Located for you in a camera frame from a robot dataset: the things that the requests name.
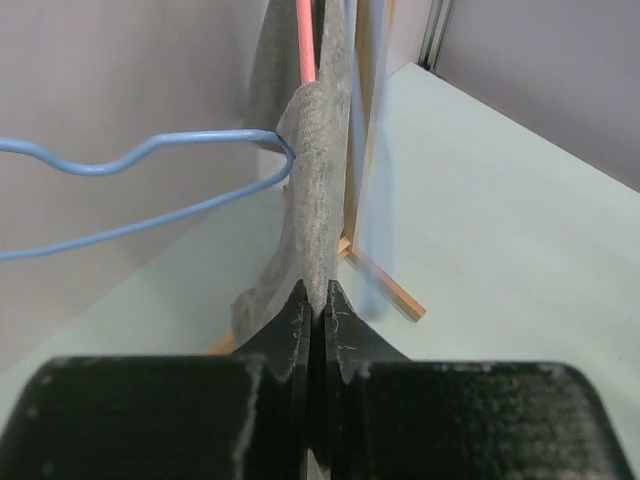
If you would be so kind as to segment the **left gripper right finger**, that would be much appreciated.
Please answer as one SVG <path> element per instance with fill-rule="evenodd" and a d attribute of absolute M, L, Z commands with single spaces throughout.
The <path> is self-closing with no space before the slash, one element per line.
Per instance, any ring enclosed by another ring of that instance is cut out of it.
<path fill-rule="evenodd" d="M 594 387 L 557 362 L 412 361 L 331 282 L 324 313 L 335 479 L 630 479 Z"/>

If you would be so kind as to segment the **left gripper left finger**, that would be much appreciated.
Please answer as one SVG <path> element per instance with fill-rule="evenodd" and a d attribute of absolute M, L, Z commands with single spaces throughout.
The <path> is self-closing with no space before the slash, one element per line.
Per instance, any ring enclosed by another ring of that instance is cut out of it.
<path fill-rule="evenodd" d="M 1 436 L 5 479 L 302 479 L 311 317 L 297 283 L 236 352 L 58 356 Z"/>

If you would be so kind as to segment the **grey t shirt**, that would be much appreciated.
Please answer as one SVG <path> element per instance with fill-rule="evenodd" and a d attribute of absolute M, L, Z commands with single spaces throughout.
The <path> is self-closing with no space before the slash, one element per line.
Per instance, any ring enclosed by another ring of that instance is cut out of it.
<path fill-rule="evenodd" d="M 276 131 L 295 151 L 277 249 L 256 284 L 231 306 L 242 345 L 284 306 L 303 281 L 314 315 L 337 276 L 343 228 L 352 46 L 341 1 L 324 5 L 316 81 L 300 79 L 296 5 L 269 2 L 256 48 L 245 125 Z"/>

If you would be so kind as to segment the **pink wire hanger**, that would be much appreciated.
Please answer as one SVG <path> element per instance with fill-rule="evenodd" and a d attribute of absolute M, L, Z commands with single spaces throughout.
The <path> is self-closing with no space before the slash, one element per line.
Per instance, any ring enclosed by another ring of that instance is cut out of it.
<path fill-rule="evenodd" d="M 296 15 L 300 78 L 308 84 L 316 81 L 312 1 L 297 0 Z"/>

